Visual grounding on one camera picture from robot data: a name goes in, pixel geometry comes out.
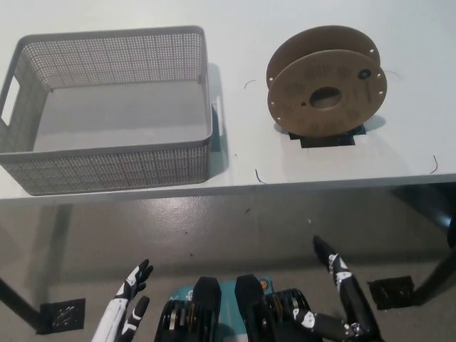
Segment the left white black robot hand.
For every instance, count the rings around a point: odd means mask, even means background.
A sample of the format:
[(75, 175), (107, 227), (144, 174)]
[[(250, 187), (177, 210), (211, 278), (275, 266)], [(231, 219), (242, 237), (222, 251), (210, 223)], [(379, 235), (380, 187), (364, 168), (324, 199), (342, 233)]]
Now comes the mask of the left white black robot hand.
[(148, 259), (138, 264), (125, 278), (116, 295), (109, 301), (92, 341), (133, 341), (140, 322), (150, 303), (148, 296), (142, 296), (128, 315), (128, 306), (136, 295), (145, 289), (146, 281), (153, 271)]

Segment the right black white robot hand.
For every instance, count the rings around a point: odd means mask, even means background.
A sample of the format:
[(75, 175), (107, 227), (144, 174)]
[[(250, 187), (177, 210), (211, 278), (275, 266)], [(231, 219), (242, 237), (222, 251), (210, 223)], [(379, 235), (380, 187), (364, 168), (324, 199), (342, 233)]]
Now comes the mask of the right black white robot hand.
[(310, 309), (294, 309), (293, 322), (300, 329), (330, 341), (382, 341), (378, 323), (366, 296), (342, 256), (318, 235), (313, 237), (313, 248), (333, 278), (346, 312), (346, 320)]

